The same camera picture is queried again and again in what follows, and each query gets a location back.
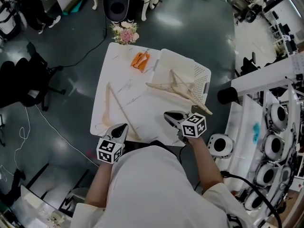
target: blue stain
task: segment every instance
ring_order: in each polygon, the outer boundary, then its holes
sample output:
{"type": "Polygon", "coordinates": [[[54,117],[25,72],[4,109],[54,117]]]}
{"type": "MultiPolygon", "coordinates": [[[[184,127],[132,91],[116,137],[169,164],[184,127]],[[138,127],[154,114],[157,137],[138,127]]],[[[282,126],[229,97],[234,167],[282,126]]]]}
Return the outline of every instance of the blue stain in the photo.
{"type": "Polygon", "coordinates": [[[253,130],[253,140],[252,141],[254,144],[257,144],[258,137],[260,135],[260,124],[259,123],[254,124],[252,130],[253,130]]]}

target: wire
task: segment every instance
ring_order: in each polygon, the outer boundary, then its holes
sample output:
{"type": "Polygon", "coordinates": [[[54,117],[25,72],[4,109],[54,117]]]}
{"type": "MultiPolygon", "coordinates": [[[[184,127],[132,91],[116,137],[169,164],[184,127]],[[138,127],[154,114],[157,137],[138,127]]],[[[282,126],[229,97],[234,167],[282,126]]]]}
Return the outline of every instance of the wire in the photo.
{"type": "Polygon", "coordinates": [[[273,213],[273,215],[277,219],[278,228],[282,228],[282,221],[281,221],[280,216],[278,215],[276,209],[272,206],[272,204],[268,201],[268,199],[254,185],[252,185],[252,183],[247,181],[245,178],[242,178],[242,177],[239,177],[236,175],[232,175],[228,171],[221,171],[220,173],[222,174],[223,178],[229,178],[229,177],[237,178],[237,179],[240,179],[240,180],[244,181],[245,183],[247,183],[257,193],[257,195],[263,200],[263,202],[268,206],[270,211],[273,213]]]}
{"type": "Polygon", "coordinates": [[[76,62],[75,64],[72,65],[68,65],[68,66],[61,66],[61,67],[74,67],[76,65],[78,65],[79,63],[81,63],[87,55],[89,55],[90,52],[92,52],[93,50],[95,50],[97,47],[99,47],[105,40],[105,37],[103,38],[103,40],[101,42],[98,43],[97,46],[93,47],[92,49],[90,49],[78,62],[76,62]]]}
{"type": "Polygon", "coordinates": [[[199,185],[200,185],[200,181],[198,182],[198,184],[196,184],[194,191],[196,191],[196,188],[198,188],[199,185]]]}
{"type": "Polygon", "coordinates": [[[182,151],[185,147],[186,147],[186,145],[180,149],[180,154],[179,154],[179,156],[181,155],[181,151],[182,151]]]}
{"type": "Polygon", "coordinates": [[[76,62],[75,64],[72,64],[72,65],[68,65],[68,66],[56,66],[56,67],[74,67],[76,65],[78,65],[79,63],[81,63],[87,55],[89,55],[90,52],[92,52],[93,50],[95,50],[97,47],[99,47],[104,41],[105,41],[105,38],[106,38],[106,34],[107,34],[107,24],[106,24],[106,16],[104,16],[104,24],[105,24],[105,28],[104,28],[104,31],[103,31],[103,36],[104,38],[102,39],[101,42],[99,42],[95,47],[93,47],[92,49],[90,49],[78,62],[76,62]]]}
{"type": "Polygon", "coordinates": [[[95,166],[97,166],[97,167],[99,167],[96,163],[94,163],[92,160],[90,160],[88,157],[86,157],[86,155],[85,154],[83,154],[79,149],[77,149],[77,148],[75,148],[65,137],[63,137],[59,132],[58,132],[58,130],[55,128],[55,127],[53,127],[50,123],[49,123],[49,121],[46,119],[46,117],[42,114],[42,112],[40,111],[40,109],[39,109],[39,107],[37,106],[37,105],[35,105],[36,106],[36,108],[39,110],[39,112],[40,112],[40,114],[42,115],[42,117],[44,118],[44,120],[46,120],[46,122],[48,123],[48,125],[50,125],[50,127],[51,128],[53,128],[58,134],[59,134],[59,136],[61,137],[61,138],[63,138],[74,150],[76,150],[76,151],[78,151],[79,153],[81,153],[85,158],[87,158],[91,163],[93,163],[95,166]]]}
{"type": "Polygon", "coordinates": [[[15,164],[16,164],[16,166],[17,166],[18,169],[19,169],[19,166],[18,166],[17,161],[16,161],[16,152],[17,152],[18,150],[21,150],[21,149],[22,149],[22,146],[23,146],[23,144],[25,143],[25,141],[28,139],[29,132],[30,132],[29,113],[28,113],[28,109],[27,109],[26,107],[25,107],[25,110],[26,110],[26,112],[27,112],[28,124],[29,124],[28,127],[29,127],[29,129],[28,129],[28,135],[27,135],[26,137],[25,137],[25,130],[24,130],[24,127],[21,127],[20,130],[19,130],[19,137],[20,137],[21,139],[23,139],[23,142],[22,142],[20,148],[18,148],[18,149],[15,150],[15,154],[14,154],[14,161],[15,161],[15,164]]]}
{"type": "MultiPolygon", "coordinates": [[[[0,165],[0,170],[1,170],[1,168],[3,168],[4,170],[6,170],[9,174],[11,174],[12,176],[14,176],[11,172],[9,172],[3,165],[0,165]]],[[[5,177],[5,182],[7,182],[7,177],[6,177],[6,175],[4,174],[4,172],[2,172],[2,175],[5,177]]]]}

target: sleeve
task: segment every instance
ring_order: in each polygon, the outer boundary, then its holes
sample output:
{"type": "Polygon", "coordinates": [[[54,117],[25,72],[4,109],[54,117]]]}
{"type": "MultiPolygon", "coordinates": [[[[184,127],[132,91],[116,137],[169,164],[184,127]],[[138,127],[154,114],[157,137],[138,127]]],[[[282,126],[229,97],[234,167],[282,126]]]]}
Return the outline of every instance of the sleeve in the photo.
{"type": "Polygon", "coordinates": [[[218,183],[209,188],[203,194],[203,198],[225,211],[227,215],[236,216],[240,220],[243,228],[255,227],[244,207],[236,200],[223,183],[218,183]]]}
{"type": "Polygon", "coordinates": [[[102,208],[78,203],[70,228],[93,228],[102,217],[104,211],[105,209],[102,208]]]}

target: flower bouquet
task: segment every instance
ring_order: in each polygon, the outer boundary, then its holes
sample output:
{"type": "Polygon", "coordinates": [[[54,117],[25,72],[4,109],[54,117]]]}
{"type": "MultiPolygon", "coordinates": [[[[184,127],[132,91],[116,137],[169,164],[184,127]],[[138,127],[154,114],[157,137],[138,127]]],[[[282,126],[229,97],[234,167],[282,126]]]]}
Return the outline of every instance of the flower bouquet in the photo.
{"type": "Polygon", "coordinates": [[[136,42],[139,38],[136,23],[122,22],[121,25],[110,25],[110,28],[114,34],[113,39],[120,45],[128,45],[136,42]]]}

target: desk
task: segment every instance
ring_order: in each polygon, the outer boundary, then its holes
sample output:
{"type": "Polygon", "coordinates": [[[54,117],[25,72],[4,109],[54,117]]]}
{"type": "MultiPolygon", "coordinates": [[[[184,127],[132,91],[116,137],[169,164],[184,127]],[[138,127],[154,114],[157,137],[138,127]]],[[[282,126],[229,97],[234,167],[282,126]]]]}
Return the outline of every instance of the desk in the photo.
{"type": "MultiPolygon", "coordinates": [[[[157,66],[160,51],[138,46],[122,46],[110,43],[101,70],[91,120],[90,132],[103,136],[108,127],[102,124],[105,111],[105,90],[108,82],[124,112],[136,129],[141,142],[150,143],[159,140],[165,145],[183,146],[177,137],[178,130],[171,127],[163,118],[163,113],[170,110],[191,110],[188,101],[173,101],[166,93],[157,94],[145,85],[150,82],[157,66]],[[143,73],[130,66],[138,52],[151,55],[143,73]]],[[[128,123],[114,97],[110,93],[109,119],[115,124],[128,123]]]]}
{"type": "Polygon", "coordinates": [[[273,22],[273,24],[269,27],[269,29],[271,29],[272,27],[276,26],[277,30],[278,30],[276,33],[279,33],[280,37],[281,37],[279,40],[275,41],[273,44],[276,45],[277,43],[279,43],[279,42],[282,41],[284,49],[285,49],[285,52],[287,54],[287,57],[293,56],[295,54],[295,52],[290,53],[290,50],[288,49],[287,44],[286,44],[287,42],[290,41],[290,37],[288,35],[284,35],[282,33],[282,29],[281,29],[282,28],[282,24],[278,23],[277,20],[275,20],[275,19],[272,22],[273,22]]]}

